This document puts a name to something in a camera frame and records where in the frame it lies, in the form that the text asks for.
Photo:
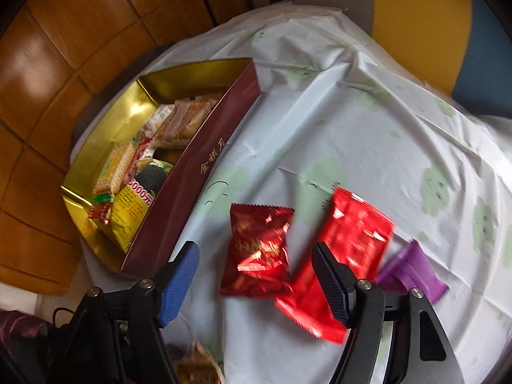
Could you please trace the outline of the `person's left hand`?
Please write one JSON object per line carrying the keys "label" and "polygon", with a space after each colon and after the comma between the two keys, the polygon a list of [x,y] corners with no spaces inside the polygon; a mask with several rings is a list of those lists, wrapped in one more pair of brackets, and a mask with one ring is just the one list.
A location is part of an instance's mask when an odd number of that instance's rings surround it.
{"label": "person's left hand", "polygon": [[1,309],[1,349],[11,352],[15,338],[35,338],[49,323],[43,319],[18,310]]}

